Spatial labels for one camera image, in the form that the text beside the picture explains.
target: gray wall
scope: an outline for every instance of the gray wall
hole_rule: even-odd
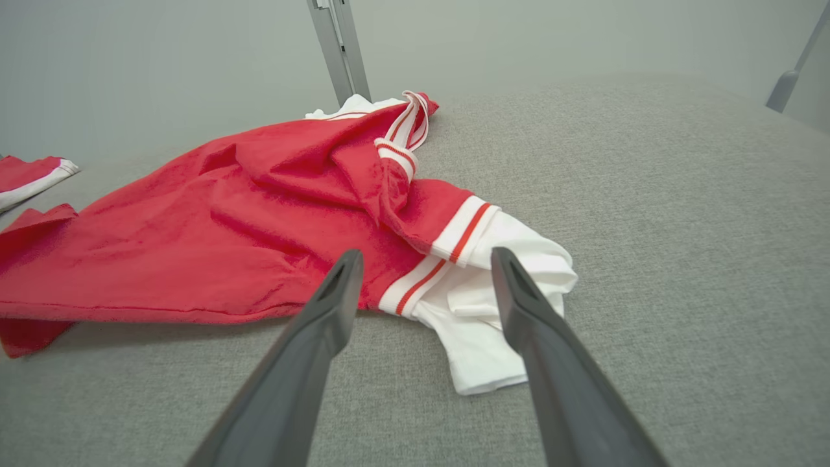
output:
[[[765,103],[826,0],[353,0],[373,97],[500,93],[577,76],[703,76]]]
[[[830,133],[830,25],[818,36],[784,114]]]
[[[318,107],[302,0],[0,0],[0,154],[174,156]]]

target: red fabric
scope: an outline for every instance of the red fabric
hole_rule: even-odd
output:
[[[76,321],[291,315],[350,248],[364,252],[359,306],[377,309],[471,195],[409,184],[397,161],[378,157],[374,139],[405,109],[220,138],[80,214],[27,210],[0,233],[7,354],[39,350]]]
[[[42,179],[59,165],[61,159],[57,157],[46,157],[34,162],[23,162],[10,155],[3,157],[0,159],[0,192],[12,191]]]

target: gray fabric surface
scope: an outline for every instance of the gray fabric surface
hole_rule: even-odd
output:
[[[573,254],[567,320],[674,465],[830,465],[830,138],[670,77],[440,104],[419,176]],[[27,207],[83,207],[169,156]],[[87,323],[0,360],[0,465],[181,465],[282,326]],[[543,463],[527,385],[457,396],[432,331],[359,315],[310,465]]]

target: clothing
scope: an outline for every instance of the clothing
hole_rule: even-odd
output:
[[[437,105],[404,95],[380,106],[355,96],[332,116],[220,138],[80,214],[29,209],[0,233],[7,354],[40,350],[81,320],[295,314],[340,254],[359,248],[359,306],[434,328],[459,393],[524,381],[498,329],[490,249],[537,261],[528,270],[560,312],[576,278],[570,257],[471,192],[416,179],[412,151]]]
[[[1,158],[0,213],[80,171],[71,161],[57,157],[34,162],[24,162],[10,155]]]

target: white sleeve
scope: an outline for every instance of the white sleeve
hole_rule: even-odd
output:
[[[501,333],[490,273],[494,247],[513,251],[560,315],[564,315],[562,294],[577,281],[564,248],[512,216],[496,213],[467,266],[453,266],[413,309],[414,318],[437,332],[447,350],[456,391],[463,396],[527,381],[524,362]]]

